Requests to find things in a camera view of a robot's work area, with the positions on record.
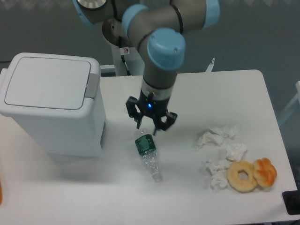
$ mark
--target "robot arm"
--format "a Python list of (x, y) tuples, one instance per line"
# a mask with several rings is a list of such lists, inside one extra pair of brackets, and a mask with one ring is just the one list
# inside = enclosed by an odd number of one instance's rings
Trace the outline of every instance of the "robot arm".
[(143, 116), (147, 116), (153, 119), (155, 131), (167, 130), (177, 118), (177, 114), (168, 112), (167, 106), (177, 71), (184, 61), (186, 45), (182, 34), (217, 22), (218, 0), (171, 0), (168, 6), (152, 11), (136, 4), (136, 0), (77, 3), (92, 23), (122, 18), (126, 35), (145, 63), (140, 97), (129, 97), (128, 114), (137, 122), (137, 128)]

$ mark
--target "crumpled tissue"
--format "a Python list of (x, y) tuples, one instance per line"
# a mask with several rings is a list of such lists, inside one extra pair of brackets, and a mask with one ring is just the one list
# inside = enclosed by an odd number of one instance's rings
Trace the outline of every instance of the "crumpled tissue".
[(230, 139), (234, 139), (239, 134), (239, 129), (237, 126), (211, 127), (210, 131), (213, 134), (217, 134), (224, 138), (230, 138)]
[(219, 192), (227, 187), (228, 181), (222, 170), (218, 170), (211, 176), (210, 185), (214, 192)]
[(219, 160), (218, 164), (213, 163), (211, 160), (206, 162), (206, 167), (209, 168), (211, 174), (215, 174), (218, 170), (226, 170), (229, 167), (229, 162), (226, 159)]
[(241, 161), (243, 155), (247, 151), (245, 144), (235, 143), (227, 146), (226, 158), (231, 161)]
[(197, 142), (197, 149), (199, 150), (200, 148), (202, 148), (203, 145), (207, 143), (213, 143), (217, 146), (221, 146), (223, 141), (224, 141), (224, 137), (216, 134), (212, 134), (210, 132), (206, 132), (205, 134), (199, 137)]

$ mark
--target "table surface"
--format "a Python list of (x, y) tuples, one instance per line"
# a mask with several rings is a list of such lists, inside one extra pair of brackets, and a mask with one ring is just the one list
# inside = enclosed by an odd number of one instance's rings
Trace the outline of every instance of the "table surface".
[[(177, 121), (154, 138), (159, 183), (143, 167), (136, 123), (125, 109), (129, 96), (139, 96), (141, 82), (141, 76), (101, 78), (107, 122), (99, 158), (49, 155), (0, 116), (0, 224), (229, 225), (300, 218), (287, 214), (281, 196), (296, 185), (259, 71), (178, 75), (168, 107)], [(204, 161), (218, 159), (231, 142), (200, 151), (195, 143), (208, 127), (223, 125), (239, 127), (232, 143), (247, 145), (245, 160), (271, 160), (278, 173), (271, 188), (213, 193)], [(142, 127), (152, 131), (152, 121), (144, 118)]]

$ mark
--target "black cable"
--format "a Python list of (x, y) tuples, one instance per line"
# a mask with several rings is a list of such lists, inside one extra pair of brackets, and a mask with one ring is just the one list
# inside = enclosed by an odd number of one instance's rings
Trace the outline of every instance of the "black cable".
[[(122, 37), (119, 36), (119, 48), (121, 48), (121, 47), (122, 47)], [(131, 76), (131, 73), (130, 73), (127, 63), (125, 61), (124, 55), (121, 55), (121, 59), (122, 59), (122, 62), (124, 63), (124, 67), (126, 69), (127, 76)]]
[(172, 4), (172, 2), (170, 2), (170, 6), (173, 7), (173, 9), (175, 10), (177, 17), (178, 17), (178, 21), (179, 21), (179, 27), (180, 27), (180, 34), (183, 33), (183, 21), (182, 21), (182, 17), (180, 14), (179, 9), (176, 7), (176, 5)]
[(291, 222), (289, 225), (295, 225), (296, 223), (298, 223), (300, 221), (300, 219), (295, 220), (294, 222)]

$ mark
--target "orange object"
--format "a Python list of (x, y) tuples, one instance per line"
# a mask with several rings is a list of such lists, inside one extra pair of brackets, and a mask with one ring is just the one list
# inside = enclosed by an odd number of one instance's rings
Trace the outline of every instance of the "orange object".
[[(239, 177), (240, 172), (245, 172), (248, 179), (242, 180)], [(253, 165), (247, 161), (231, 163), (226, 176), (229, 184), (240, 192), (252, 191), (257, 185), (257, 182), (253, 177)]]
[(268, 158), (254, 161), (253, 168), (253, 176), (261, 187), (268, 188), (273, 185), (277, 171)]

